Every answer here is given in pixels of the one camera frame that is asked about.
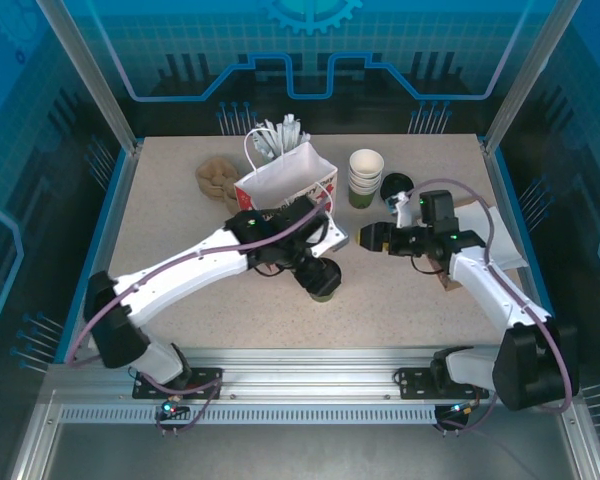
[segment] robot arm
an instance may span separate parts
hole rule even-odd
[[[279,268],[290,270],[313,296],[333,293],[340,285],[340,269],[332,260],[319,257],[343,246],[348,237],[329,214],[319,213],[289,236],[266,242],[313,208],[311,200],[301,197],[268,219],[263,216],[265,212],[239,212],[199,244],[158,265],[117,279],[111,279],[106,272],[93,275],[85,299],[87,320],[129,287],[135,286],[137,290],[93,327],[93,338],[105,367],[129,365],[162,385],[184,389],[191,376],[186,359],[175,344],[148,333],[147,323],[181,298],[261,264],[275,263]],[[251,244],[260,246],[249,248]],[[214,248],[222,251],[205,254]],[[152,277],[140,288],[139,282],[148,275]]]
[[[404,195],[394,198],[393,203],[401,207],[398,212],[406,208],[403,200]],[[469,291],[502,338],[497,355],[475,352],[470,347],[438,352],[431,370],[441,393],[450,383],[472,384],[496,391],[511,410],[563,398],[564,383],[556,359],[531,313],[547,326],[558,345],[576,392],[575,328],[555,322],[497,265],[485,264],[484,242],[473,231],[459,230],[448,191],[421,194],[420,208],[424,226],[401,227],[384,222],[368,225],[360,231],[360,245],[372,251],[386,250],[389,255],[427,255],[440,266],[442,274]]]

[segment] gear logo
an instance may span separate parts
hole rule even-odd
[[[280,27],[291,27],[313,35],[316,30],[327,33],[329,27],[340,28],[343,19],[351,19],[354,8],[362,7],[361,0],[264,0],[269,19],[278,20]]]
[[[25,48],[38,31],[35,1],[0,0],[0,31],[16,48]]]

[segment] tabletop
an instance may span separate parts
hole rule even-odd
[[[113,258],[114,277],[169,258],[221,228],[231,215],[200,192],[196,168],[228,158],[245,174],[242,137],[145,139]],[[351,153],[378,151],[385,173],[402,172],[417,184],[438,177],[460,180],[495,204],[475,135],[315,135],[316,151],[339,169],[335,220],[349,235],[391,221],[379,194],[368,209],[347,201]],[[467,194],[454,186],[454,200]],[[408,260],[371,253],[351,241],[329,257],[342,285],[326,303],[314,302],[289,272],[265,278],[254,271],[230,277],[171,305],[149,324],[180,347],[355,348],[499,343],[500,338],[464,289],[445,292],[435,276],[414,271]],[[424,269],[426,260],[419,259]],[[508,272],[517,281],[515,272]]]

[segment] bag handle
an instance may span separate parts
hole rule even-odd
[[[276,132],[275,130],[272,130],[271,128],[266,128],[266,127],[257,127],[257,128],[252,128],[251,130],[249,130],[249,133],[247,133],[244,136],[244,154],[247,157],[247,160],[249,161],[249,165],[251,165],[251,168],[253,168],[253,171],[256,172],[256,175],[258,174],[258,169],[256,168],[255,164],[253,163],[253,160],[251,160],[251,157],[249,156],[249,151],[247,150],[247,140],[249,139],[249,136],[256,133],[256,132],[272,132],[275,133],[276,135],[278,134],[278,132]],[[280,142],[280,157],[284,158],[284,145],[282,145],[282,142]]]

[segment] metal base plate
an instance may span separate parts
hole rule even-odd
[[[450,385],[443,395],[436,388],[428,368],[400,368],[394,374],[393,381],[400,387],[402,400],[473,400],[477,395],[482,400],[489,398],[488,390],[468,384]]]
[[[191,381],[187,384],[186,389],[199,387],[205,383],[209,383],[214,378],[222,378],[221,368],[192,368],[191,372]],[[214,388],[214,386],[211,386],[198,393],[183,395],[183,398],[185,400],[208,400],[213,393]],[[215,400],[220,398],[220,390],[222,390],[222,388],[219,388],[214,395],[213,398]],[[153,385],[147,382],[144,377],[138,373],[136,374],[131,396],[136,400],[166,400],[169,395],[156,390]]]

